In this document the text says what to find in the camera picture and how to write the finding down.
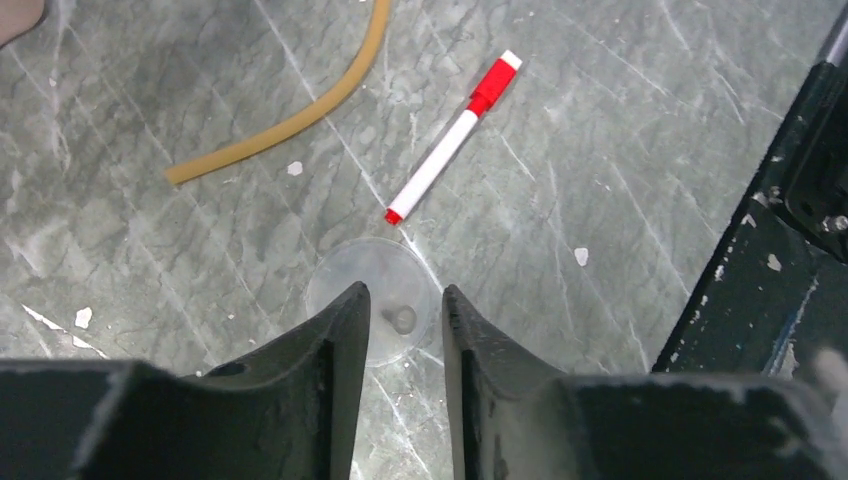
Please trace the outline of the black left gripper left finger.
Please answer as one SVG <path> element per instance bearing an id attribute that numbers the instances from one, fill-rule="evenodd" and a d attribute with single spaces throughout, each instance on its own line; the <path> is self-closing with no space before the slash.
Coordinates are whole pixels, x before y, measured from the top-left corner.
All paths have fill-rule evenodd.
<path id="1" fill-rule="evenodd" d="M 5 479 L 346 479 L 371 299 L 318 314 L 205 375 L 138 360 L 1 364 Z"/>

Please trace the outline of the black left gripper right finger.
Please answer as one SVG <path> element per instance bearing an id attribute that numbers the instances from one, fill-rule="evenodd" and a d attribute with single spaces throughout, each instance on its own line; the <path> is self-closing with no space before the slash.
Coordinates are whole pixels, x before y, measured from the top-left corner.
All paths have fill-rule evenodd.
<path id="1" fill-rule="evenodd" d="M 457 479 L 843 479 L 820 397 L 760 375 L 576 375 L 442 296 Z"/>

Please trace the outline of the clear plastic funnel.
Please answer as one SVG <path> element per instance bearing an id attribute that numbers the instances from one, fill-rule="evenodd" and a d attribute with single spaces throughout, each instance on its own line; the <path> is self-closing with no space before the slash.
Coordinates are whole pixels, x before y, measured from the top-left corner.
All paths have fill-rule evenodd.
<path id="1" fill-rule="evenodd" d="M 317 264 L 305 290 L 313 316 L 360 281 L 370 294 L 368 367 L 393 363 L 424 340 L 437 314 L 437 291 L 423 262 L 384 238 L 359 238 L 334 247 Z"/>

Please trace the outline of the yellow rubber tubing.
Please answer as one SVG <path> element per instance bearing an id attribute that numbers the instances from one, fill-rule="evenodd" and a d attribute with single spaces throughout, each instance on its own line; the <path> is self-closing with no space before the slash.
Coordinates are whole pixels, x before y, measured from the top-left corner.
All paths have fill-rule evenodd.
<path id="1" fill-rule="evenodd" d="M 341 78 L 322 96 L 293 116 L 252 137 L 166 169 L 165 178 L 173 185 L 183 184 L 262 153 L 322 120 L 362 83 L 383 42 L 390 10 L 390 0 L 378 0 L 374 3 L 369 25 L 357 55 Z"/>

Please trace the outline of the pink plastic bin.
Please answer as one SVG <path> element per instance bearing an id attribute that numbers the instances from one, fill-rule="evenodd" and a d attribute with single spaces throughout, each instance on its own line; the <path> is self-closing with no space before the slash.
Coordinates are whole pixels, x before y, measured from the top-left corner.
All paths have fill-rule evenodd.
<path id="1" fill-rule="evenodd" d="M 1 0 L 1 46 L 32 30 L 45 14 L 44 0 Z"/>

